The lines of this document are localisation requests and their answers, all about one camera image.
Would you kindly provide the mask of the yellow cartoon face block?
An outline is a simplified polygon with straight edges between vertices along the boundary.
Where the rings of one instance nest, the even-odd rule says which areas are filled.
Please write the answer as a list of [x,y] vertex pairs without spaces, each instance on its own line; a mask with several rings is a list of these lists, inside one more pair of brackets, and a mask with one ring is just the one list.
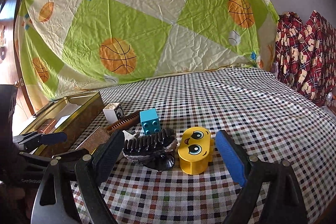
[[179,165],[189,175],[205,172],[213,160],[214,139],[210,130],[191,127],[184,131],[178,147]]

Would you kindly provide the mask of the black hair brush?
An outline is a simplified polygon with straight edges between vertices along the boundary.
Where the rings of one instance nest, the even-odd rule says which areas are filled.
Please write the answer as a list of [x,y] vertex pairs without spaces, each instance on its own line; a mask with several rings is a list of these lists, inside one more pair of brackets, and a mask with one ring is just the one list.
[[123,155],[136,165],[163,172],[175,165],[175,149],[178,141],[171,128],[164,128],[159,133],[126,140]]

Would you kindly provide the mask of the red bear pattern cloth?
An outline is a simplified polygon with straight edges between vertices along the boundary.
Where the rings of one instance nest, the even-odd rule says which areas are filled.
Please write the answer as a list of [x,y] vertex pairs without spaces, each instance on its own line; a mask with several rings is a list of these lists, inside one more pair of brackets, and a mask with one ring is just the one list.
[[274,65],[280,82],[324,105],[335,88],[335,28],[317,11],[306,23],[294,12],[281,14]]

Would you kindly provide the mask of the blue bear toy block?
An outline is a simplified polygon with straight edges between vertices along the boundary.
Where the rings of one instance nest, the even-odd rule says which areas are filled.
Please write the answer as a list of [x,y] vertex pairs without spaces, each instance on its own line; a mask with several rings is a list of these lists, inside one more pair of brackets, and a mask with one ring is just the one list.
[[155,108],[141,111],[139,117],[144,135],[153,135],[161,131],[161,124]]

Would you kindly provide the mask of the small white box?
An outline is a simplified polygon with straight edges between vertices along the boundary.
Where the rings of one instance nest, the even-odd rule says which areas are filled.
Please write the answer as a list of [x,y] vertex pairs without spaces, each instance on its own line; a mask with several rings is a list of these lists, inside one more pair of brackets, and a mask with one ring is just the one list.
[[134,135],[132,135],[131,133],[123,130],[123,134],[124,134],[124,138],[125,140],[135,140],[136,137]]

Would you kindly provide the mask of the brown wooden comb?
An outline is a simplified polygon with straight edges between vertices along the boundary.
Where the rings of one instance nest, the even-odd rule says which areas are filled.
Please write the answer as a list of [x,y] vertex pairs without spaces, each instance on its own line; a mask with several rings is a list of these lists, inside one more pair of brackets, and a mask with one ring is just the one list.
[[118,120],[113,124],[110,124],[109,126],[104,128],[105,132],[109,135],[112,135],[112,133],[114,133],[115,131],[127,130],[130,129],[131,127],[136,126],[140,122],[140,116],[139,116],[140,112],[141,112],[140,110],[137,110],[123,117],[121,120]]

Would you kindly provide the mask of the sports pattern bed sheet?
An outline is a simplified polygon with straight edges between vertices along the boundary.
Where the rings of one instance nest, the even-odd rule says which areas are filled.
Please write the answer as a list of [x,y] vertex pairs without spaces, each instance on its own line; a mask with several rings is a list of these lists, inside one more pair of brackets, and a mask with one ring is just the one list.
[[107,86],[225,67],[271,69],[270,0],[22,0],[15,27],[34,110]]

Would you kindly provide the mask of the gold metal tin box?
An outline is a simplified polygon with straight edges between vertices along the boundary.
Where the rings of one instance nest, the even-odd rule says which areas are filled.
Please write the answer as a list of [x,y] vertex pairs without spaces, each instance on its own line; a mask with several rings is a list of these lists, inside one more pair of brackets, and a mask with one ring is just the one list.
[[54,102],[37,117],[31,117],[22,133],[38,130],[47,119],[55,119],[51,132],[64,132],[67,140],[53,145],[40,145],[34,155],[51,157],[67,152],[86,130],[91,122],[101,113],[104,104],[99,92],[89,92],[67,96]]

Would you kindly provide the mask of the white toy block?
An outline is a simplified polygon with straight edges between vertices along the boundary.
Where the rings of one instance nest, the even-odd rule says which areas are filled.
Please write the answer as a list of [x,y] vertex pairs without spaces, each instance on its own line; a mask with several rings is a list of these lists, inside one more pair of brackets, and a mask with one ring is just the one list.
[[109,124],[113,124],[124,117],[124,112],[120,102],[107,104],[103,108],[103,113]]

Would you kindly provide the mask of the white red-logo carton box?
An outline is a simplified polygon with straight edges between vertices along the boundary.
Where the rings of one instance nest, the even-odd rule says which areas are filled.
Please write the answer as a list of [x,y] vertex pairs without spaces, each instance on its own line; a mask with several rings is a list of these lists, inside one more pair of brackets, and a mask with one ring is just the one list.
[[98,127],[79,144],[76,150],[86,149],[90,154],[92,154],[99,145],[104,144],[109,138],[110,135],[102,127]]

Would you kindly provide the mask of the copper brown small box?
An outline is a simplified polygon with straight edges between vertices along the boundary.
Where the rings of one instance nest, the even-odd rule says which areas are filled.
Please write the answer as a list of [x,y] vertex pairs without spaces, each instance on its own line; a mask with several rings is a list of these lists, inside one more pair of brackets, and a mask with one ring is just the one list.
[[41,134],[48,134],[52,131],[55,125],[56,125],[55,118],[46,119],[44,123],[37,129],[37,132]]

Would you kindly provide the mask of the checkered tablecloth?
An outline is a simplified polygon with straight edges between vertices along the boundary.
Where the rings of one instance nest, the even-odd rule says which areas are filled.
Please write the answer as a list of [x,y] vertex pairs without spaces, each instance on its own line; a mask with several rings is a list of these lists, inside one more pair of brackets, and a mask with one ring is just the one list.
[[258,69],[193,73],[100,90],[126,114],[155,109],[179,144],[211,135],[201,174],[179,164],[158,172],[127,159],[100,187],[118,223],[222,223],[247,186],[248,167],[268,163],[295,172],[314,223],[335,200],[335,117]]

